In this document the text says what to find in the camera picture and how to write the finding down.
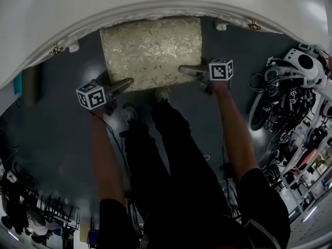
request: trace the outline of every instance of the gray floor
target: gray floor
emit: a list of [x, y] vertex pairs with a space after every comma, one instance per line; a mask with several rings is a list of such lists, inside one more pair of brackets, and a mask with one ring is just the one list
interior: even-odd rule
[[[256, 95], [247, 86], [248, 77], [252, 73], [263, 73], [267, 58], [282, 58], [297, 43], [285, 35], [233, 26], [219, 32], [214, 29], [213, 19], [201, 20], [202, 55], [207, 60], [212, 57], [233, 59], [231, 94], [247, 121]], [[75, 89], [105, 69], [100, 36], [95, 32], [80, 40], [78, 52], [65, 51], [41, 65], [43, 97], [38, 104], [28, 108], [14, 104], [2, 117], [11, 129], [12, 143], [20, 145], [15, 161], [34, 177], [39, 191], [60, 195], [69, 204], [80, 207], [86, 217], [90, 211], [98, 211], [98, 201], [91, 173], [90, 115], [80, 107]], [[196, 82], [172, 86], [171, 91], [172, 105], [189, 121], [194, 140], [204, 155], [210, 155], [208, 163], [222, 181], [222, 128], [215, 99], [200, 92]], [[161, 137], [150, 117], [149, 100], [153, 96], [152, 90], [120, 95], [119, 107], [108, 121], [117, 134], [125, 130], [127, 126], [120, 108], [124, 103], [133, 104], [139, 109], [141, 119], [150, 126], [150, 134], [156, 138], [162, 159], [168, 166]], [[272, 135], [260, 130], [252, 132], [252, 136], [259, 160]]]

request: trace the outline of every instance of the beige patterned pillow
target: beige patterned pillow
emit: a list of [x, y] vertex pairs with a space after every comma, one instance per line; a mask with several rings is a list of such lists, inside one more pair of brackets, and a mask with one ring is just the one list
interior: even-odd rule
[[100, 34], [111, 81], [134, 78], [127, 91], [192, 81], [178, 67], [201, 63], [201, 23], [196, 18], [131, 22]]

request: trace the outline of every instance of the white shoe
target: white shoe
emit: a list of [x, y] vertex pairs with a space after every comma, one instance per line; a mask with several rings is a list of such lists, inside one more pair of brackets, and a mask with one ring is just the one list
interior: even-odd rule
[[171, 94], [171, 90], [169, 87], [157, 88], [157, 90], [156, 90], [157, 102], [160, 102], [161, 99], [164, 99], [164, 100], [170, 102], [170, 94]]
[[122, 108], [122, 115], [125, 117], [126, 121], [129, 122], [130, 120], [138, 120], [136, 110], [131, 106], [125, 106]]

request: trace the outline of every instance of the wire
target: wire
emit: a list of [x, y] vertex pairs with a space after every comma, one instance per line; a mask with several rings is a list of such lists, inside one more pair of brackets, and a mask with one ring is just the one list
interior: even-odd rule
[[134, 222], [135, 222], [136, 226], [138, 227], [138, 229], [139, 229], [140, 232], [141, 232], [141, 230], [143, 230], [143, 229], [142, 229], [142, 228], [140, 227], [140, 225], [139, 225], [139, 220], [138, 220], [138, 217], [137, 217], [137, 211], [136, 211], [135, 204], [132, 203], [132, 206], [133, 206], [133, 211], [134, 211], [134, 216], [133, 216]]
[[261, 75], [261, 74], [253, 74], [253, 75], [251, 75], [250, 77], [249, 77], [249, 79], [248, 79], [248, 81], [247, 81], [247, 85], [248, 85], [248, 87], [249, 88], [251, 88], [253, 91], [256, 91], [256, 92], [262, 92], [262, 91], [264, 91], [265, 89], [263, 89], [263, 88], [255, 88], [255, 87], [252, 87], [251, 86], [251, 81], [253, 80], [253, 79], [255, 79], [255, 78], [258, 78], [258, 75], [259, 76], [263, 76], [263, 75]]
[[16, 152], [14, 151], [3, 163], [3, 166], [5, 166], [5, 164], [7, 163], [8, 160], [10, 160], [10, 158], [15, 154]]
[[260, 159], [257, 163], [259, 163], [261, 160], [263, 160], [263, 158], [265, 157], [265, 155], [266, 155], [266, 154], [268, 153], [268, 151], [269, 151], [269, 147], [270, 147], [270, 145], [271, 145], [272, 140], [273, 140], [273, 139], [274, 139], [279, 133], [280, 133], [280, 131], [278, 131], [278, 133], [275, 134], [273, 138], [271, 138], [270, 143], [269, 143], [268, 147], [266, 148], [266, 152], [264, 153], [264, 155], [261, 157], [261, 159]]
[[123, 152], [123, 137], [121, 137], [121, 152]]
[[329, 54], [327, 54], [327, 52], [326, 51], [324, 51], [324, 50], [322, 50], [322, 49], [320, 49], [322, 52], [324, 52], [327, 56], [329, 56]]
[[128, 164], [127, 164], [126, 158], [125, 158], [125, 156], [124, 156], [124, 154], [123, 154], [123, 152], [122, 152], [122, 150], [121, 150], [121, 147], [120, 147], [120, 145], [119, 145], [119, 142], [117, 141], [117, 139], [116, 139], [116, 137], [115, 137], [115, 134], [114, 134], [114, 130], [113, 130], [113, 128], [112, 128], [107, 122], [105, 122], [102, 118], [100, 118], [98, 115], [96, 115], [95, 113], [93, 113], [92, 111], [90, 111], [90, 110], [88, 110], [88, 109], [86, 109], [86, 111], [88, 111], [88, 112], [91, 113], [93, 116], [95, 116], [96, 118], [98, 118], [99, 120], [101, 120], [101, 121], [102, 121], [102, 122], [108, 127], [108, 129], [109, 129], [109, 131], [110, 131], [110, 133], [111, 133], [111, 135], [112, 135], [112, 137], [113, 137], [113, 139], [114, 139], [114, 141], [115, 141], [115, 143], [116, 143], [116, 145], [117, 145], [117, 147], [118, 147], [118, 149], [119, 149], [119, 151], [120, 151], [120, 153], [121, 153], [121, 156], [122, 156], [122, 158], [123, 158], [123, 162], [124, 162], [124, 167], [125, 167], [125, 169], [126, 169], [126, 172], [127, 172], [128, 177], [130, 178], [130, 170], [129, 170], [129, 168], [128, 168]]
[[230, 89], [231, 78], [228, 80], [228, 90]]
[[22, 101], [21, 101], [21, 98], [18, 98], [18, 99], [15, 101], [15, 103], [16, 103], [16, 106], [17, 106], [18, 108], [21, 108], [21, 107], [22, 107]]
[[322, 124], [321, 124], [320, 127], [322, 127], [323, 125], [326, 125], [327, 122], [328, 122], [328, 119], [329, 119], [329, 117], [327, 117], [327, 116], [323, 116]]
[[293, 134], [296, 134], [305, 143], [305, 141], [297, 133], [293, 131]]
[[332, 118], [332, 116], [325, 116], [325, 115], [323, 115], [323, 114], [322, 114], [322, 117], [323, 117], [323, 118], [328, 118], [328, 119], [329, 119], [329, 118]]

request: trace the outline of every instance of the black cable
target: black cable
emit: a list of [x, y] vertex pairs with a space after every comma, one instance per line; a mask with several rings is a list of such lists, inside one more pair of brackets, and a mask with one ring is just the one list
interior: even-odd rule
[[322, 116], [323, 120], [322, 120], [322, 124], [320, 126], [320, 128], [323, 126], [323, 125], [326, 125], [326, 123], [328, 122], [328, 117], [327, 116]]
[[323, 118], [327, 118], [327, 119], [332, 118], [332, 116], [325, 116], [325, 115], [323, 115], [323, 114], [322, 114], [322, 117], [323, 117]]
[[128, 217], [130, 218], [131, 226], [134, 228], [134, 222], [133, 222], [133, 217], [131, 215], [130, 204], [131, 204], [131, 201], [129, 200], [127, 202]]
[[8, 147], [10, 147], [10, 148], [13, 148], [13, 149], [15, 149], [15, 148], [19, 148], [20, 147], [20, 145], [17, 145], [17, 146], [12, 146], [12, 145], [10, 145], [10, 144], [6, 144]]
[[123, 152], [123, 137], [121, 137], [121, 152]]
[[324, 50], [322, 50], [322, 49], [320, 49], [322, 52], [324, 52], [327, 56], [329, 56], [329, 54], [327, 54], [327, 52], [326, 51], [324, 51]]
[[17, 106], [17, 107], [19, 107], [19, 108], [22, 107], [22, 101], [21, 101], [21, 98], [18, 98], [18, 99], [15, 101], [15, 103], [16, 103], [16, 106]]
[[297, 133], [293, 132], [293, 134], [296, 134], [305, 143], [305, 141]]
[[261, 87], [252, 87], [251, 86], [251, 81], [255, 78], [258, 78], [258, 76], [262, 76], [264, 77], [264, 75], [261, 75], [261, 74], [252, 74], [248, 81], [247, 81], [247, 85], [249, 86], [249, 88], [251, 88], [253, 91], [256, 91], [256, 92], [262, 92], [262, 91], [267, 91], [267, 92], [274, 92], [274, 90], [269, 90], [269, 88], [274, 85], [275, 83], [281, 81], [281, 80], [284, 80], [283, 78], [285, 77], [286, 79], [288, 79], [288, 77], [290, 76], [290, 74], [283, 74], [283, 75], [279, 75], [279, 76], [275, 76], [274, 78], [272, 78], [271, 80], [269, 81], [266, 81], [264, 84], [261, 85]]
[[[277, 99], [288, 99], [288, 97], [293, 96], [291, 94], [293, 90], [294, 89], [287, 90], [286, 92], [282, 91], [274, 95], [274, 97]], [[264, 124], [264, 128], [268, 131], [282, 130], [282, 133], [288, 133], [293, 127], [303, 121], [314, 104], [314, 102], [311, 102], [311, 100], [308, 101], [308, 98], [305, 97], [312, 95], [313, 101], [315, 100], [315, 97], [311, 90], [303, 88], [297, 88], [297, 93], [295, 95], [297, 102], [293, 104], [293, 108], [289, 108], [288, 106], [284, 107], [281, 103], [272, 108], [271, 114]]]
[[235, 197], [235, 200], [236, 200], [237, 204], [239, 204], [238, 196], [237, 196], [237, 194], [234, 192], [234, 189], [232, 189], [232, 192], [233, 192], [233, 194], [234, 194], [234, 197]]
[[102, 122], [108, 127], [108, 129], [109, 129], [109, 131], [110, 131], [110, 133], [111, 133], [111, 135], [112, 135], [112, 137], [113, 137], [113, 139], [114, 139], [114, 141], [115, 141], [115, 143], [116, 143], [116, 145], [117, 145], [117, 147], [118, 147], [118, 149], [119, 149], [119, 151], [120, 151], [120, 153], [121, 153], [121, 156], [122, 156], [122, 158], [123, 158], [123, 162], [124, 162], [124, 167], [126, 168], [127, 175], [128, 175], [128, 177], [130, 178], [130, 171], [129, 171], [129, 168], [128, 168], [128, 164], [127, 164], [126, 158], [125, 158], [125, 156], [124, 156], [124, 154], [123, 154], [123, 152], [122, 152], [122, 150], [121, 150], [121, 147], [120, 147], [120, 145], [119, 145], [119, 142], [117, 141], [117, 139], [116, 139], [116, 137], [115, 137], [115, 134], [114, 134], [114, 130], [113, 130], [113, 128], [112, 128], [107, 122], [105, 122], [102, 118], [100, 118], [98, 115], [96, 115], [95, 113], [93, 113], [92, 111], [90, 111], [90, 110], [88, 110], [88, 109], [86, 109], [86, 111], [88, 111], [88, 112], [91, 113], [93, 116], [95, 116], [96, 118], [98, 118], [99, 120], [101, 120], [101, 121], [102, 121]]
[[139, 225], [139, 219], [137, 217], [137, 211], [136, 211], [135, 204], [132, 203], [132, 206], [133, 206], [133, 212], [134, 212], [134, 222], [135, 222], [135, 224], [136, 224], [136, 226], [138, 227], [139, 230], [143, 230]]
[[228, 80], [228, 90], [230, 89], [231, 78]]

